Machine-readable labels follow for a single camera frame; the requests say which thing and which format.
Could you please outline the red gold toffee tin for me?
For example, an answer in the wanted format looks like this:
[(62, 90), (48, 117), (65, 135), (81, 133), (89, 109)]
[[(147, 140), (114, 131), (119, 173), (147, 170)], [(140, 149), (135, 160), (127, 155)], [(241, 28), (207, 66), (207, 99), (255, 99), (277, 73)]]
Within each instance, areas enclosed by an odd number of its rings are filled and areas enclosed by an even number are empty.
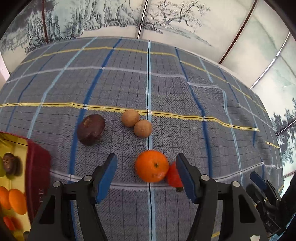
[[(1, 240), (24, 240), (24, 232), (31, 228), (34, 217), (50, 185), (50, 153), (34, 141), (7, 132), (1, 132), (1, 157), (12, 153), (20, 158), (22, 173), (20, 176), (1, 177), (1, 186), (8, 191), (18, 189), (26, 197), (27, 213), (17, 214), (12, 208), (1, 206)], [(23, 229), (11, 231), (3, 221), (4, 216), (13, 216), (20, 220)]]

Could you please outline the tan longan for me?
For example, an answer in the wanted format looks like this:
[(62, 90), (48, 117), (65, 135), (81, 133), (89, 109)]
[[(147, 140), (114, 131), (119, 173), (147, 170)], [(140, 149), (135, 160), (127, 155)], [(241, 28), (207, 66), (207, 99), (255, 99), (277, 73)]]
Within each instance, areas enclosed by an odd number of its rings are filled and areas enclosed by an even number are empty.
[(152, 133), (152, 124), (148, 120), (140, 120), (135, 124), (133, 131), (136, 136), (147, 138)]
[(140, 116), (133, 109), (126, 110), (121, 116), (121, 122), (124, 126), (131, 128), (139, 121)]

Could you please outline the landscape painted folding screen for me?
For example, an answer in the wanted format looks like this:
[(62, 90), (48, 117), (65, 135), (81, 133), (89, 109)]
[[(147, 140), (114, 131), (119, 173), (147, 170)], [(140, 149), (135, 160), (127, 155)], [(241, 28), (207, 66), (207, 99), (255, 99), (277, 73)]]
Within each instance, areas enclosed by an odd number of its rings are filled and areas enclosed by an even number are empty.
[(173, 45), (235, 73), (274, 121), (295, 170), (295, 35), (265, 1), (32, 1), (1, 37), (1, 82), (48, 42), (123, 36)]

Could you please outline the tan longan front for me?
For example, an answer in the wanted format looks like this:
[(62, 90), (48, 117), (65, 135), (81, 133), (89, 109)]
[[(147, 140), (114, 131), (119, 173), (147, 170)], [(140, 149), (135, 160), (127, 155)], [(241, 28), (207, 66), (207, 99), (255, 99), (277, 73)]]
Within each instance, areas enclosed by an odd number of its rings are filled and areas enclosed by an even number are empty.
[(133, 131), (136, 136), (147, 138), (152, 133), (152, 124), (148, 120), (140, 120), (135, 124)]

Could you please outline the large orange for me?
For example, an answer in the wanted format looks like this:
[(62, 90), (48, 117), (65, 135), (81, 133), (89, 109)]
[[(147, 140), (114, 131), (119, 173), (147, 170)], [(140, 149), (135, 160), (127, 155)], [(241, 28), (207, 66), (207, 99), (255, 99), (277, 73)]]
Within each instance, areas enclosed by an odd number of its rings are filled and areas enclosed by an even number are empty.
[(24, 215), (27, 213), (26, 197), (20, 190), (11, 189), (9, 191), (9, 203), (17, 214)]

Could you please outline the brown water chestnut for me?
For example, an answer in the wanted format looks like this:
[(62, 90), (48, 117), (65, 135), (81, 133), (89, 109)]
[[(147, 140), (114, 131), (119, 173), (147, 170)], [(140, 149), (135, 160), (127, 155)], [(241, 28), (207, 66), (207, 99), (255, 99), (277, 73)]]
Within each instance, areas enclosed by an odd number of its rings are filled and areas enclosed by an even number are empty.
[(22, 173), (22, 163), (20, 158), (12, 153), (5, 153), (3, 156), (4, 170), (7, 175), (20, 176)]

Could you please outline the small orange mandarin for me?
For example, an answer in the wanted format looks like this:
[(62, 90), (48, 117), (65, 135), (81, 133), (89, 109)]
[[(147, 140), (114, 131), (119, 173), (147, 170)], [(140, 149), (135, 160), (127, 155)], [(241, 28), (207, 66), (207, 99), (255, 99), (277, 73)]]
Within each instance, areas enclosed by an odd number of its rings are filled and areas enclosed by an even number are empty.
[(11, 204), (9, 202), (9, 191), (3, 186), (0, 187), (0, 203), (4, 209), (11, 209)]

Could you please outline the dark brown chestnut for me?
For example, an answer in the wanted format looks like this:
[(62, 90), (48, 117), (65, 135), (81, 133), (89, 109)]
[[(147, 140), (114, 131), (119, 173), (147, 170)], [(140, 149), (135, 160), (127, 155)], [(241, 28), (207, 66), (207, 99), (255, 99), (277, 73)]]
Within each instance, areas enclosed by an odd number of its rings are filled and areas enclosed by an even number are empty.
[(100, 114), (92, 114), (83, 119), (77, 127), (77, 138), (86, 146), (95, 144), (105, 128), (105, 119)]

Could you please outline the small red tomato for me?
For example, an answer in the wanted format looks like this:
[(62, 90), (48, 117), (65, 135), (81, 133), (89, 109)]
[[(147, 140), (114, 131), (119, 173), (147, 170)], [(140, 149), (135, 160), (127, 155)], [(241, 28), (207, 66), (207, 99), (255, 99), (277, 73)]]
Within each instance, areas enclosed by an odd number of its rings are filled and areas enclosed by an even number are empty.
[(11, 231), (22, 230), (23, 226), (20, 220), (13, 216), (4, 216), (3, 221)]

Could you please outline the green lime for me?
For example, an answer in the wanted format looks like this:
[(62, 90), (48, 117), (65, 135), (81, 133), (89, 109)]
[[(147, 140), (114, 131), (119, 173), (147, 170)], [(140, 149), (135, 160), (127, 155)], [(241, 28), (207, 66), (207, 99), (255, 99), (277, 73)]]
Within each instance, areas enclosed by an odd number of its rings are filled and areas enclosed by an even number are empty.
[(3, 177), (6, 175), (6, 170), (4, 168), (4, 162), (2, 157), (0, 157), (0, 177)]

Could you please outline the blue plaid tablecloth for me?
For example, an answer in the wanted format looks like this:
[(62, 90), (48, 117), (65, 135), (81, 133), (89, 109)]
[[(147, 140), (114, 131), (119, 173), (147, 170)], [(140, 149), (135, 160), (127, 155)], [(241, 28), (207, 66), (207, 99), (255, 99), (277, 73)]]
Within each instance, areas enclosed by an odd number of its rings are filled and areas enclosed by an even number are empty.
[(215, 180), (246, 186), (256, 171), (283, 185), (260, 98), (228, 72), (178, 48), (85, 38), (34, 50), (1, 89), (1, 130), (36, 141), (61, 175), (114, 153), (102, 204), (111, 240), (185, 240), (195, 207), (158, 175), (178, 153)]

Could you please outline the tan longan back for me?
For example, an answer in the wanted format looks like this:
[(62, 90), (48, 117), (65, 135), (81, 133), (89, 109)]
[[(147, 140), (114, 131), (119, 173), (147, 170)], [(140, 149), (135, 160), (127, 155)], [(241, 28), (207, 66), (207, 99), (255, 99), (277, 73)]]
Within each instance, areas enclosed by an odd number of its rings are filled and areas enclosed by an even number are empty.
[(131, 128), (139, 121), (140, 116), (133, 109), (126, 110), (121, 116), (121, 122), (124, 126)]

